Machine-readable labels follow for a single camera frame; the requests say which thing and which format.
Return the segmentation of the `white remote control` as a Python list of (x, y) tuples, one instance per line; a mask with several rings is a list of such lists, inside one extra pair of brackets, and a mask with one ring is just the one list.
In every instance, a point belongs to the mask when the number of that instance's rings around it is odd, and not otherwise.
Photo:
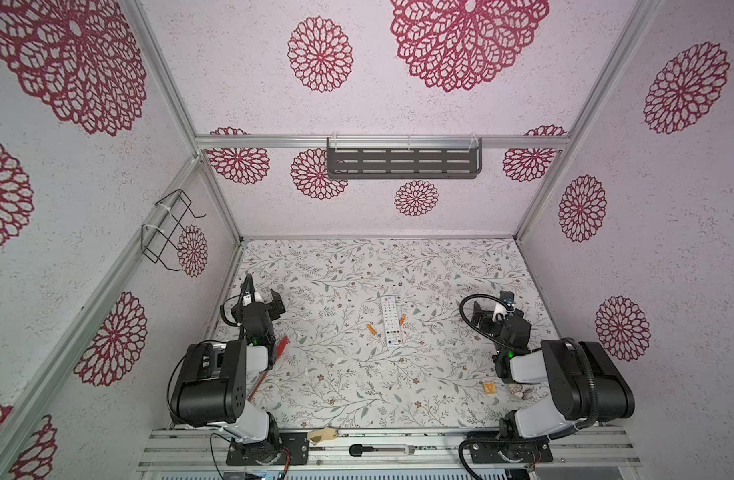
[(404, 338), (396, 299), (393, 296), (382, 296), (380, 307), (386, 344), (389, 347), (402, 346)]

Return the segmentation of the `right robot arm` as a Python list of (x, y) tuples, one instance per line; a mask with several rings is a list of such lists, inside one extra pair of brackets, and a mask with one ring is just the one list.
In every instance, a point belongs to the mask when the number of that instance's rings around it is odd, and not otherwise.
[(496, 303), (499, 311), (475, 303), (471, 314), (460, 306), (461, 319), (496, 346), (495, 373), (504, 384), (545, 384), (549, 389), (546, 398), (501, 418), (499, 443), (548, 443), (598, 422), (633, 415), (633, 392), (600, 343), (564, 337), (542, 340), (530, 349), (532, 324), (506, 301)]

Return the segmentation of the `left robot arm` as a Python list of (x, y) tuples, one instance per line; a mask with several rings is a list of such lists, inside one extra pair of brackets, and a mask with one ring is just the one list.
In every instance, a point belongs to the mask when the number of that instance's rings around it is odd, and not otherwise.
[(243, 298), (230, 310), (221, 307), (221, 320), (238, 328), (238, 337), (188, 346), (168, 381), (171, 420), (215, 428), (247, 448), (278, 450), (277, 422), (250, 402), (248, 378), (274, 367), (278, 345), (273, 322), (285, 312), (277, 293), (269, 302)]

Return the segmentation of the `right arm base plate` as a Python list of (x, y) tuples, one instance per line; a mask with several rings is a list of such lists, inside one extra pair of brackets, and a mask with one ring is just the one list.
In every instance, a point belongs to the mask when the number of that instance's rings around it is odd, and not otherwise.
[(464, 441), (475, 464), (486, 463), (549, 463), (554, 460), (546, 442), (521, 437), (501, 437), (498, 432), (469, 432)]

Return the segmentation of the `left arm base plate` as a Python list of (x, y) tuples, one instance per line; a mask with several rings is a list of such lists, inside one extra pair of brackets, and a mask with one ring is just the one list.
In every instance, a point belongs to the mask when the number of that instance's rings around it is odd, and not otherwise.
[(265, 465), (306, 465), (309, 441), (305, 432), (272, 432), (268, 439), (254, 443), (231, 441), (226, 464), (232, 467)]

